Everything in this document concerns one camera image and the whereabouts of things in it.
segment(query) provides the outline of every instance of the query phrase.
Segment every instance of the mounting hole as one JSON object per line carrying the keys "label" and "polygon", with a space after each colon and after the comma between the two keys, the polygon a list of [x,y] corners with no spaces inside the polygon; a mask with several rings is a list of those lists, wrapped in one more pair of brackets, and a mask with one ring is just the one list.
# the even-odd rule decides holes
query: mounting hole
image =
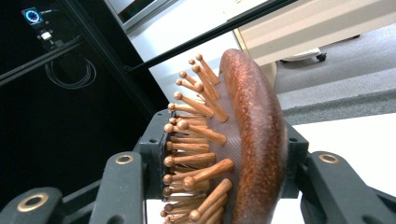
{"label": "mounting hole", "polygon": [[27,197],[23,199],[19,204],[18,204],[18,211],[20,212],[30,212],[41,205],[43,205],[47,200],[49,199],[49,195],[46,193],[37,193],[35,195],[32,195],[30,197]]}
{"label": "mounting hole", "polygon": [[128,162],[131,162],[133,159],[134,159],[133,156],[123,155],[123,156],[120,156],[120,157],[116,158],[116,163],[123,165],[123,164],[126,164]]}
{"label": "mounting hole", "polygon": [[331,163],[331,164],[339,162],[338,158],[336,158],[336,157],[334,157],[334,155],[330,155],[330,154],[321,154],[321,155],[319,155],[319,158],[322,161]]}
{"label": "mounting hole", "polygon": [[107,224],[122,224],[124,223],[124,218],[120,215],[115,215],[114,217],[111,217]]}
{"label": "mounting hole", "polygon": [[382,224],[381,221],[378,221],[378,219],[371,216],[363,216],[361,219],[363,219],[364,223],[367,224]]}

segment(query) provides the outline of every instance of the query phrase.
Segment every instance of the wall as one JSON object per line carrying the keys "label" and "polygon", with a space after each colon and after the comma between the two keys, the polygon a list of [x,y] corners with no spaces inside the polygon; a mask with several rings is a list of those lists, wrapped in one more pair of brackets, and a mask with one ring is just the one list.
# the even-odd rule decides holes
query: wall
{"label": "wall", "polygon": [[[147,61],[226,22],[223,10],[232,3],[232,0],[177,1],[148,23],[129,33],[128,37],[140,57]],[[175,81],[179,78],[178,73],[186,70],[189,75],[196,77],[191,71],[188,59],[195,57],[197,53],[202,53],[204,59],[217,73],[221,55],[226,49],[239,49],[232,32],[153,66],[149,70],[167,99],[174,102],[173,93],[179,88],[175,85]],[[183,93],[195,97],[192,91],[188,93],[183,90]]]}

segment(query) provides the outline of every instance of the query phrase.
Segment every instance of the black enclosure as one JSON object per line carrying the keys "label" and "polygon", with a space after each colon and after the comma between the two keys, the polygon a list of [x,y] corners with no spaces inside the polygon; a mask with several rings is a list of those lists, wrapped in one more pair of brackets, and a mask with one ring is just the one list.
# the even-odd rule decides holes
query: black enclosure
{"label": "black enclosure", "polygon": [[[141,64],[106,5],[102,1],[82,2],[104,44],[118,55],[115,63],[129,67]],[[48,20],[53,36],[64,43],[80,35],[80,27],[56,1],[2,1],[0,76],[48,54],[21,14],[30,7],[61,11]],[[78,77],[85,73],[85,66],[77,55],[87,58],[97,72],[90,86],[63,89],[49,80],[44,65],[0,85],[0,209],[28,189],[55,187],[66,195],[83,188],[102,177],[109,157],[132,150],[152,115],[138,109],[125,87],[138,87],[154,110],[167,104],[148,70],[136,77],[115,74],[97,49],[81,37],[81,45],[55,62],[65,76]]]}

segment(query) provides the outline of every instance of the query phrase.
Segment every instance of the black metal frame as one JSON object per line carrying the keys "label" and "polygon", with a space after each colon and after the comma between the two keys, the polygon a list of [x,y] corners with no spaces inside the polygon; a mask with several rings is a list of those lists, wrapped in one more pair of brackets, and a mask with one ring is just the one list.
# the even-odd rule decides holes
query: black metal frame
{"label": "black metal frame", "polygon": [[205,42],[216,38],[220,35],[224,35],[227,32],[230,32],[240,26],[243,26],[251,21],[255,21],[258,18],[261,18],[265,15],[268,15],[271,12],[274,12],[282,7],[287,6],[288,4],[291,4],[293,2],[296,2],[297,0],[270,0],[267,1],[261,5],[258,5],[241,15],[225,22],[224,24],[204,33],[201,35],[196,36],[195,38],[173,48],[165,53],[158,55],[145,63],[141,63],[138,66],[134,67],[130,71],[128,71],[128,74],[133,75],[136,74],[143,69],[150,68],[156,64],[162,63],[168,59],[171,59],[172,57],[177,56],[180,53],[183,53],[186,50],[195,48],[201,44],[204,44]]}

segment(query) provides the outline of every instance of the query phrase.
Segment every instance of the wooden dowel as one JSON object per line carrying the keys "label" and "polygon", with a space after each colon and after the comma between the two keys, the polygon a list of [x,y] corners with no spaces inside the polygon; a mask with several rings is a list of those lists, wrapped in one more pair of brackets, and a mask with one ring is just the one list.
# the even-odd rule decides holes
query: wooden dowel
{"label": "wooden dowel", "polygon": [[191,171],[196,171],[196,168],[192,168],[192,167],[185,167],[185,166],[172,166],[169,167],[169,172],[170,173],[180,173],[180,174],[184,174],[187,172],[191,172]]}
{"label": "wooden dowel", "polygon": [[194,131],[206,137],[210,141],[216,142],[222,146],[227,142],[227,137],[224,134],[215,133],[210,129],[190,125],[186,120],[181,120],[180,122],[178,122],[177,127],[181,131]]}
{"label": "wooden dowel", "polygon": [[192,191],[192,190],[184,190],[183,187],[181,187],[181,186],[180,187],[175,187],[175,188],[165,187],[163,189],[163,196],[168,197],[168,196],[170,196],[171,194],[174,194],[174,193],[191,193],[191,194],[193,194],[194,192],[197,192],[197,191],[209,190],[209,188],[210,188],[209,182],[207,182],[207,183],[206,182],[201,182],[201,183],[197,184],[197,186],[196,186],[194,191]]}
{"label": "wooden dowel", "polygon": [[183,188],[185,190],[194,190],[195,186],[200,181],[212,179],[216,176],[222,175],[233,169],[233,161],[230,159],[224,159],[211,167],[204,169],[202,172],[196,175],[186,176],[183,179]]}
{"label": "wooden dowel", "polygon": [[218,85],[220,83],[219,78],[215,75],[213,70],[206,63],[206,61],[204,60],[204,57],[202,56],[202,54],[197,54],[197,56],[195,56],[195,58],[196,58],[196,60],[198,60],[201,63],[202,67],[206,70],[210,82],[213,85]]}
{"label": "wooden dowel", "polygon": [[177,126],[174,126],[172,124],[165,124],[165,126],[163,126],[163,130],[166,131],[167,133],[184,133],[184,134],[188,134],[191,137],[201,136],[201,134],[198,134],[195,131],[180,130]]}
{"label": "wooden dowel", "polygon": [[[175,120],[176,124],[183,119],[178,118]],[[195,125],[195,126],[207,126],[207,121],[206,119],[186,119],[186,121],[189,122],[190,125]]]}
{"label": "wooden dowel", "polygon": [[186,79],[187,81],[189,81],[191,85],[194,85],[195,82],[197,82],[194,78],[192,78],[191,76],[189,76],[189,75],[186,73],[186,71],[181,71],[178,75],[179,75],[180,77]]}
{"label": "wooden dowel", "polygon": [[[204,87],[203,83],[196,82],[194,86],[197,88],[198,92],[200,92],[205,98],[207,98],[206,92],[204,91],[205,87]],[[216,103],[216,101],[214,101],[213,99],[208,97],[206,102],[209,104],[210,108],[213,109],[213,111],[215,112],[216,118],[220,122],[227,121],[228,114],[225,112],[225,110],[218,103]]]}
{"label": "wooden dowel", "polygon": [[206,77],[205,70],[201,70],[201,67],[198,64],[195,64],[192,66],[192,71],[194,71],[194,73],[196,73],[198,75],[198,77],[201,79],[201,81],[204,83],[205,90],[207,92],[207,97],[211,97],[214,100],[219,99],[220,95],[213,88],[212,84],[210,84],[210,81]]}
{"label": "wooden dowel", "polygon": [[185,137],[177,137],[170,136],[169,140],[173,143],[186,143],[186,144],[207,144],[208,141],[206,138],[185,138]]}
{"label": "wooden dowel", "polygon": [[176,164],[199,164],[203,162],[213,162],[216,161],[216,154],[213,152],[198,154],[194,156],[187,157],[173,157],[167,156],[163,161],[163,164],[167,167],[174,166]]}
{"label": "wooden dowel", "polygon": [[192,196],[169,196],[166,198],[166,201],[169,203],[177,202],[189,202],[189,201],[194,201],[194,200],[202,200],[206,199],[206,194],[198,194],[198,195],[192,195]]}
{"label": "wooden dowel", "polygon": [[177,208],[190,207],[190,206],[192,206],[192,207],[195,206],[195,208],[198,208],[198,206],[201,205],[201,203],[204,200],[205,200],[205,198],[202,198],[200,200],[191,200],[191,201],[180,202],[180,203],[168,203],[165,205],[163,210],[165,210],[166,212],[170,212]]}
{"label": "wooden dowel", "polygon": [[198,110],[192,108],[190,105],[178,105],[170,103],[168,105],[168,110],[170,111],[185,111],[192,114],[201,114]]}
{"label": "wooden dowel", "polygon": [[203,170],[195,170],[195,171],[187,172],[187,173],[180,174],[180,175],[164,175],[163,183],[166,185],[169,185],[170,183],[172,183],[174,181],[181,181],[186,176],[197,175],[197,174],[201,173],[202,171]]}
{"label": "wooden dowel", "polygon": [[218,201],[213,203],[201,216],[198,224],[205,224],[217,211],[228,202],[228,195],[224,194]]}
{"label": "wooden dowel", "polygon": [[202,214],[216,201],[219,200],[224,194],[233,187],[233,183],[227,178],[223,179],[212,193],[204,200],[204,202],[196,209],[190,212],[190,220],[198,222]]}
{"label": "wooden dowel", "polygon": [[206,119],[204,115],[199,115],[199,114],[177,114],[177,118],[182,118],[182,119]]}
{"label": "wooden dowel", "polygon": [[180,91],[176,91],[174,93],[174,98],[175,100],[183,101],[185,104],[191,106],[192,108],[197,110],[200,114],[203,114],[207,117],[212,118],[213,115],[215,114],[211,108],[207,107],[206,105],[197,103],[196,101],[192,100],[187,96],[183,96],[183,93],[181,93]]}
{"label": "wooden dowel", "polygon": [[221,207],[212,217],[210,217],[206,224],[217,224],[221,221],[222,216],[224,215],[224,208]]}
{"label": "wooden dowel", "polygon": [[197,92],[197,89],[188,81],[184,81],[184,80],[178,79],[178,80],[176,80],[176,84],[178,86],[182,86],[182,87],[185,87],[185,88],[187,88],[189,90]]}
{"label": "wooden dowel", "polygon": [[200,153],[209,152],[209,144],[186,144],[186,143],[173,143],[171,141],[166,142],[167,150],[185,150],[185,151],[195,151]]}

